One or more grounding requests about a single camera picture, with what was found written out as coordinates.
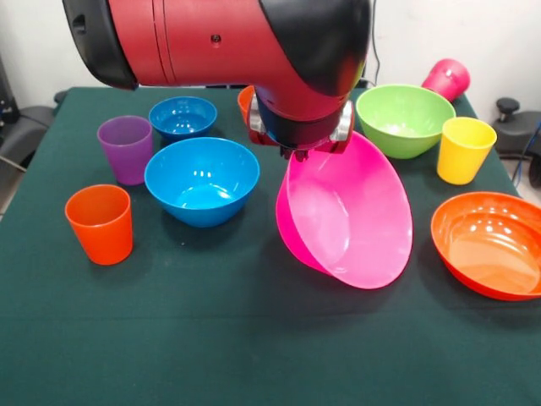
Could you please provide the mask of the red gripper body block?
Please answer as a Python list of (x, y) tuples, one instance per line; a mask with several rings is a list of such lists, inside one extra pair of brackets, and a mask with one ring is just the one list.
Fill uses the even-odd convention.
[(352, 139), (352, 133), (354, 128), (354, 116), (350, 113), (345, 114), (341, 119), (334, 132), (326, 139), (321, 141), (318, 145), (309, 148), (290, 148), (286, 147), (274, 139), (270, 134), (266, 132), (265, 126), (260, 117), (254, 119), (258, 129), (252, 129), (247, 118), (247, 129), (249, 139), (256, 145), (277, 147), (281, 155), (308, 155), (310, 151), (321, 151), (331, 154), (342, 154), (349, 142)]

